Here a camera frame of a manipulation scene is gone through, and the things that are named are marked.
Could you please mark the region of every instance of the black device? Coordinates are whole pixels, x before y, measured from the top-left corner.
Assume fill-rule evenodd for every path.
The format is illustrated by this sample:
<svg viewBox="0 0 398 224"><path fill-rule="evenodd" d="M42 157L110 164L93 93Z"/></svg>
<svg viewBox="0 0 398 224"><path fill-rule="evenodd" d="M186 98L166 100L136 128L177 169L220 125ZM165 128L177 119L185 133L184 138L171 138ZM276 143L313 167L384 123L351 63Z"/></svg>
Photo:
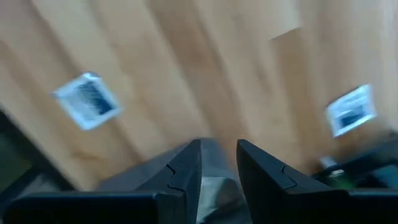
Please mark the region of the black device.
<svg viewBox="0 0 398 224"><path fill-rule="evenodd" d="M4 223L195 223L200 144L192 141L133 192L31 195L8 206ZM238 141L236 152L255 224L397 222L396 190L332 189L246 140Z"/></svg>

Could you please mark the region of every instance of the white sticker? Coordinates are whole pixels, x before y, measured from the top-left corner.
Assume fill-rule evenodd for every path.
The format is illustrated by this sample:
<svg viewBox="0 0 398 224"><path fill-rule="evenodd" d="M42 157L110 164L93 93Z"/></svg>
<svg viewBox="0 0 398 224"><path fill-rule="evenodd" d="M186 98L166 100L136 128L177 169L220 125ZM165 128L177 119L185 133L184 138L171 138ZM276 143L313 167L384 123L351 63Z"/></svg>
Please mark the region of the white sticker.
<svg viewBox="0 0 398 224"><path fill-rule="evenodd" d="M83 130L93 129L121 112L116 98L93 72L85 72L53 95Z"/></svg>
<svg viewBox="0 0 398 224"><path fill-rule="evenodd" d="M363 85L328 106L326 114L334 137L376 117L370 85Z"/></svg>

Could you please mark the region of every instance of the wood grain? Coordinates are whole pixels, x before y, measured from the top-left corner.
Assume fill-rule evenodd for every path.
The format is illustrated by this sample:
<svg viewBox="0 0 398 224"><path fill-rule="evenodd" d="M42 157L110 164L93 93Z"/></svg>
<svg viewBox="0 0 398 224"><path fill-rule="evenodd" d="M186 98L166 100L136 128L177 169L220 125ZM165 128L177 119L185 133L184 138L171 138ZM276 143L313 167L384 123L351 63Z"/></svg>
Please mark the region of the wood grain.
<svg viewBox="0 0 398 224"><path fill-rule="evenodd" d="M0 104L76 187L193 138L245 138L308 174L398 128L393 0L0 1ZM98 73L123 112L82 131L51 92ZM378 117L325 108L370 83Z"/></svg>

